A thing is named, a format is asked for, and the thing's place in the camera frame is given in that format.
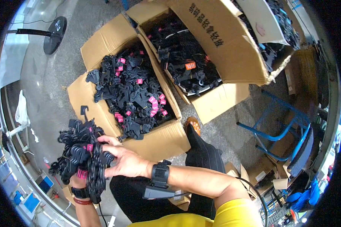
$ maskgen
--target white plastic bag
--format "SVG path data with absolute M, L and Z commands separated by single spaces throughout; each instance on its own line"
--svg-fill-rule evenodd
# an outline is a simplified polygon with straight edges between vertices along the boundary
M 21 90 L 19 94 L 18 107 L 16 108 L 15 112 L 15 121 L 21 125 L 31 124 L 31 121 L 29 120 L 29 116 L 27 113 L 27 100 L 23 96 L 23 90 Z

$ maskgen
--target foot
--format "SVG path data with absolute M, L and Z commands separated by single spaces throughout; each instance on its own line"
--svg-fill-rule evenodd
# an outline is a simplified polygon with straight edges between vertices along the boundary
M 195 132 L 201 136 L 201 128 L 200 128 L 200 124 L 198 123 L 198 120 L 195 117 L 189 117 L 187 119 L 187 123 L 186 123 L 186 127 L 191 124 L 195 130 Z

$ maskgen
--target black pants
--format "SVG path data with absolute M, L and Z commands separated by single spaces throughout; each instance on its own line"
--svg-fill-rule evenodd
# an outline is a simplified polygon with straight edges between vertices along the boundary
M 187 152 L 186 166 L 202 167 L 225 173 L 225 166 L 220 155 L 221 150 L 204 142 L 192 125 L 187 127 L 187 137 L 191 149 Z M 168 199 L 143 199 L 142 195 L 149 182 L 150 179 L 145 177 L 125 176 L 115 176 L 110 182 L 110 189 L 116 202 L 133 223 L 180 213 L 198 214 L 214 220 L 216 215 L 214 200 L 205 196 L 192 194 L 188 211 L 183 211 Z

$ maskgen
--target stand base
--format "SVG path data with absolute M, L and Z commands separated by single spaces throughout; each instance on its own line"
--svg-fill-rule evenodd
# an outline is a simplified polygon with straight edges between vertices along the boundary
M 63 16 L 57 17 L 49 26 L 48 31 L 51 36 L 44 38 L 43 49 L 46 54 L 53 54 L 62 42 L 67 29 L 67 19 Z

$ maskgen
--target black round stand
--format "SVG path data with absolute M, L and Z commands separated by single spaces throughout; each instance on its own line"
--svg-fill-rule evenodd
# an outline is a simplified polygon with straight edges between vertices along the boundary
M 18 30 L 9 30 L 7 33 L 46 36 L 43 43 L 44 53 L 53 54 L 61 44 L 66 29 L 67 19 L 63 16 L 59 16 L 50 24 L 48 31 L 19 28 Z
M 61 44 L 64 33 L 67 28 L 67 19 L 63 16 L 57 17 L 51 23 L 48 31 L 52 33 L 51 36 L 44 38 L 43 49 L 46 54 L 52 54 Z

